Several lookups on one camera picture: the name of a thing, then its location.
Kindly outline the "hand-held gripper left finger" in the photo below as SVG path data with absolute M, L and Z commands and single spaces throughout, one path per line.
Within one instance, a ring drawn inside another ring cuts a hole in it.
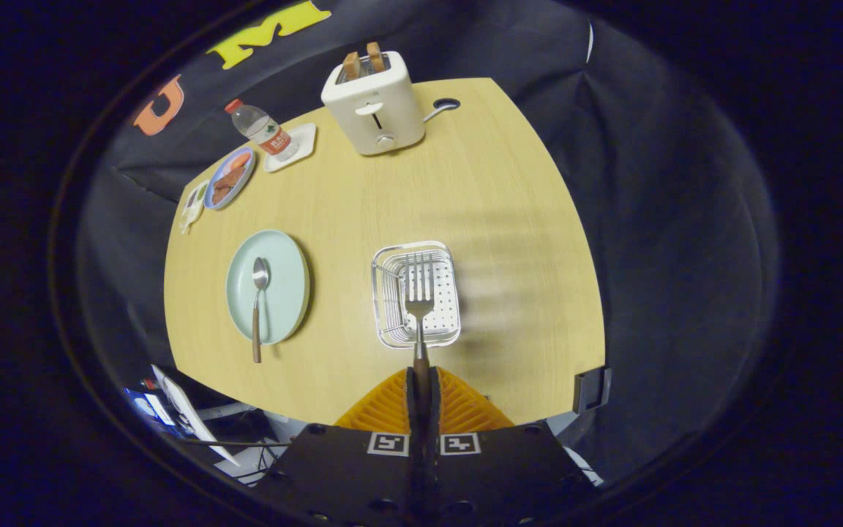
M 395 397 L 406 431 L 310 423 L 258 481 L 255 497 L 295 525 L 418 526 L 414 504 L 424 466 L 411 367 L 375 388 Z

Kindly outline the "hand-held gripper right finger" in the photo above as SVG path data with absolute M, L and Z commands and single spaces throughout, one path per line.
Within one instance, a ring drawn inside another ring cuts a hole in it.
M 432 367 L 424 522 L 542 526 L 588 508 L 599 478 L 544 419 L 515 426 L 455 374 Z

